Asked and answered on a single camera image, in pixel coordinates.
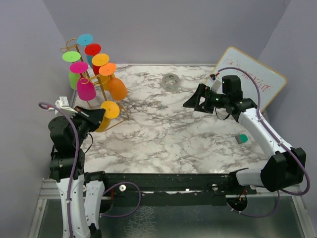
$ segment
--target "marble tabletop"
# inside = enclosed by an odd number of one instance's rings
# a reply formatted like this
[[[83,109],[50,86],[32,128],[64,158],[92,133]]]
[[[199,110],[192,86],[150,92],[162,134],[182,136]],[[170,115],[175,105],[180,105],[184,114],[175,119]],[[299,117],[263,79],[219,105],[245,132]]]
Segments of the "marble tabletop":
[[[92,133],[94,143],[86,153],[85,171],[228,173],[246,167],[262,168],[266,163],[263,151],[232,117],[222,121],[214,114],[182,107],[212,69],[211,66],[117,65],[115,76],[128,89],[122,105],[128,109],[130,119],[108,131]],[[175,93],[166,92],[161,86],[167,73],[181,79]],[[100,87],[96,86],[96,90],[96,99],[90,101],[92,108],[99,108],[104,101]],[[89,108],[78,97],[75,105]],[[223,118],[226,112],[219,110],[218,116]],[[238,144],[235,140],[238,134],[246,134],[248,142]],[[82,149],[85,151],[90,144],[88,137]]]

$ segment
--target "bolt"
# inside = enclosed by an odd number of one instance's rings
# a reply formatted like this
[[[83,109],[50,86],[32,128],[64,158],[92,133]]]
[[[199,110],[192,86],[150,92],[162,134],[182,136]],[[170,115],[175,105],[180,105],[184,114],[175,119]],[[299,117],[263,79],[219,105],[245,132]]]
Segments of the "bolt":
[[[213,191],[217,191],[218,190],[218,185],[217,184],[213,184],[211,185],[211,188]]]

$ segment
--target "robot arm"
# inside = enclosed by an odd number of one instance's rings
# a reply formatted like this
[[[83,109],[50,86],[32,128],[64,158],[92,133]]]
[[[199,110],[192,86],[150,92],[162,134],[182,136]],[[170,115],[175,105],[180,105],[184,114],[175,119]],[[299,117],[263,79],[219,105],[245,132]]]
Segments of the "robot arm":
[[[216,91],[221,84],[223,94],[218,94]],[[277,191],[303,181],[304,173],[296,161],[281,147],[280,142],[268,133],[260,120],[263,120],[269,129],[283,141],[283,144],[297,156],[303,166],[305,166],[306,153],[302,148],[295,149],[284,141],[261,114],[261,118],[258,118],[257,105],[251,99],[243,98],[238,76],[225,76],[222,82],[215,81],[212,88],[199,84],[195,94],[183,106],[205,113],[213,113],[214,108],[225,108],[259,143],[268,162],[263,169],[244,169],[234,172],[239,185],[264,186],[269,191]]]

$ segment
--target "blue disc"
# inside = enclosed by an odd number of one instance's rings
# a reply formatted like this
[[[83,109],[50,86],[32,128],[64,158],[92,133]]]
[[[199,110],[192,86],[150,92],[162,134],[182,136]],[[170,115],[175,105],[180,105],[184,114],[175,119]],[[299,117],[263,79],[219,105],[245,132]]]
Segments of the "blue disc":
[[[90,34],[83,34],[77,38],[77,44],[86,46],[93,42],[94,37]]]

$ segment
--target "pink disc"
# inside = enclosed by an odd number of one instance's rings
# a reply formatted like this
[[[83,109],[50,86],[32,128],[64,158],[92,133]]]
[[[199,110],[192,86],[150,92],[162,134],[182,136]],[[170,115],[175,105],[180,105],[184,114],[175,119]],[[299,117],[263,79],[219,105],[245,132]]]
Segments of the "pink disc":
[[[88,64],[86,62],[75,62],[69,67],[70,71],[73,73],[83,73],[87,71],[88,69]]]
[[[78,97],[83,101],[93,100],[97,95],[94,85],[87,78],[78,80],[77,93]]]

